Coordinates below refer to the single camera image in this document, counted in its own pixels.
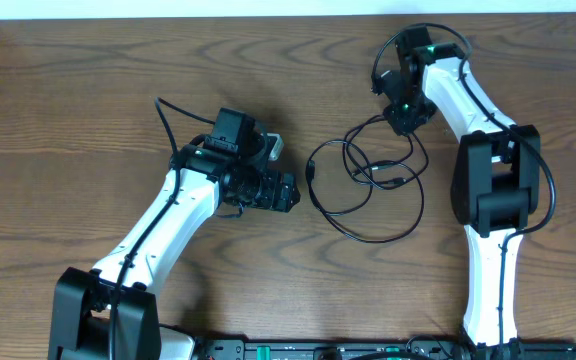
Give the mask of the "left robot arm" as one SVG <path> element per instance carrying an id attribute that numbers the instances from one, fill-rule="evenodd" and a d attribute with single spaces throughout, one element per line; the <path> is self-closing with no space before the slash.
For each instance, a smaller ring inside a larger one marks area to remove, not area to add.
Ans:
<path id="1" fill-rule="evenodd" d="M 300 200 L 291 173 L 270 168 L 284 142 L 223 108 L 209 134 L 174 146 L 162 188 L 126 237 L 89 271 L 57 281 L 51 359 L 190 359 L 195 340 L 159 321 L 157 298 L 202 224 L 222 204 L 287 213 Z"/>

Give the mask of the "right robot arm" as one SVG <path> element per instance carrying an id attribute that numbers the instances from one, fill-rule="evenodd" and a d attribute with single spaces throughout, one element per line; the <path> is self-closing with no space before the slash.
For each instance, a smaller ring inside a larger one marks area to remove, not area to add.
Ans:
<path id="1" fill-rule="evenodd" d="M 441 113 L 458 140 L 451 206 L 469 249 L 469 295 L 462 329 L 474 352 L 507 354 L 517 338 L 517 254 L 539 199 L 540 135 L 501 112 L 471 72 L 467 40 L 436 43 L 430 24 L 389 39 L 400 68 L 371 75 L 390 101 L 384 115 L 409 135 Z"/>

